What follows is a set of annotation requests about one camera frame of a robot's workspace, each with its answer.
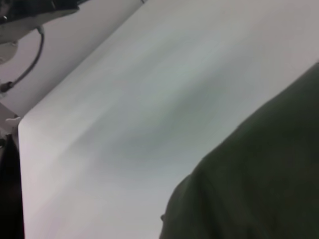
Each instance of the clothing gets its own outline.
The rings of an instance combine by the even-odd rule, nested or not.
[[[319,64],[173,192],[160,239],[319,238]]]

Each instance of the dark green sleeve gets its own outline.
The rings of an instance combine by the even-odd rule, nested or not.
[[[319,238],[319,64],[177,186],[160,239]]]

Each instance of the white wall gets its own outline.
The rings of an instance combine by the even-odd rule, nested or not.
[[[26,239],[158,238],[176,184],[317,60],[318,9],[149,0],[22,121]]]
[[[38,65],[1,103],[25,115],[141,5],[141,0],[90,0],[76,14],[46,24]],[[14,80],[30,65],[39,40],[34,31],[19,42],[16,56],[0,66],[2,82]]]

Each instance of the dark green fabric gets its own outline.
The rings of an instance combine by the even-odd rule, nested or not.
[[[177,186],[160,239],[319,239],[319,64]]]

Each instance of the white surface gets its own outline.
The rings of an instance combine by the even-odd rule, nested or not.
[[[141,0],[90,0],[76,14],[46,24],[39,63],[1,103],[18,115],[25,115],[141,5]],[[15,57],[0,65],[2,82],[22,74],[33,61],[39,41],[40,36],[34,31],[19,42]]]
[[[317,60],[318,8],[148,1],[22,121],[26,239],[158,238],[176,184]]]

